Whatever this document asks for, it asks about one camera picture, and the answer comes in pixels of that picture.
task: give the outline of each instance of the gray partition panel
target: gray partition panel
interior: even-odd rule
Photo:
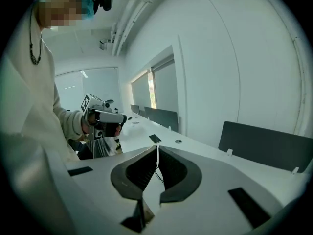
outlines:
[[[221,151],[272,167],[303,172],[313,158],[313,139],[250,125],[225,122]]]
[[[142,110],[140,110],[140,115],[142,116],[142,117],[146,117],[146,112],[145,111],[142,111]]]
[[[172,128],[172,131],[178,132],[178,115],[177,112],[152,109],[145,107],[146,118],[149,118],[151,121],[156,122],[164,127]]]
[[[139,106],[138,105],[132,105],[131,104],[131,109],[132,109],[132,112],[140,114],[140,110],[139,110]]]

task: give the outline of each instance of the person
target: person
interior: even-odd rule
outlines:
[[[79,160],[67,141],[88,134],[89,128],[82,121],[82,112],[69,112],[60,105],[54,83],[54,60],[42,40],[42,31],[92,17],[92,0],[37,0],[21,19],[4,52],[19,77],[14,93],[27,93],[33,99],[21,134],[35,139],[47,151],[57,150],[63,161]]]

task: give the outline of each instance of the white curved machine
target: white curved machine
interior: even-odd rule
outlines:
[[[2,159],[15,193],[54,234],[227,235],[255,233],[260,225],[262,234],[287,208],[231,165],[178,149],[152,146],[64,164],[33,140],[4,140]],[[145,225],[142,193],[158,157],[165,191],[160,211]]]

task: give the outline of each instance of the white wall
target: white wall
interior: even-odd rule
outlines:
[[[77,38],[74,32],[60,34],[54,37],[49,37],[45,39],[45,43],[48,48],[52,51],[54,62],[55,62],[55,75],[61,75],[68,73],[69,76],[73,71],[81,71],[85,70],[86,74],[90,75],[90,78],[85,79],[85,86],[88,83],[89,89],[86,91],[84,88],[83,93],[91,93],[103,100],[107,100],[111,97],[115,100],[115,103],[112,104],[113,108],[118,108],[119,111],[124,111],[123,103],[121,102],[120,91],[124,90],[125,86],[119,87],[119,79],[125,77],[125,55],[121,55],[119,57],[112,57],[110,51],[103,51],[98,47],[100,36],[90,35],[90,31],[77,31]],[[98,68],[118,68],[118,71],[114,71],[113,69],[98,69]],[[108,79],[110,76],[110,72],[117,72],[118,80],[116,80],[116,76],[114,75],[114,80]],[[69,76],[63,75],[56,79],[56,83],[59,83],[62,80],[62,86],[64,84],[71,84],[73,81],[70,81]],[[68,94],[71,93],[71,90],[77,90],[79,86],[77,85],[74,89],[68,89],[64,92],[60,92],[60,94]],[[62,103],[62,106],[68,106],[66,100]]]
[[[267,0],[164,1],[129,45],[129,79],[169,46],[188,136],[218,147],[224,121],[294,132],[297,56]]]
[[[128,69],[126,67],[119,67],[119,84],[120,84],[120,91],[121,91],[121,97],[123,102],[123,109],[124,112],[130,113],[131,110],[131,104],[134,104],[134,98],[133,98],[133,92],[132,92],[132,86],[129,81],[129,74]]]
[[[294,14],[281,0],[269,0],[284,21],[298,55],[301,74],[301,105],[295,134],[313,138],[313,51]]]
[[[66,110],[77,111],[84,100],[83,75],[78,72],[55,77],[60,104]]]

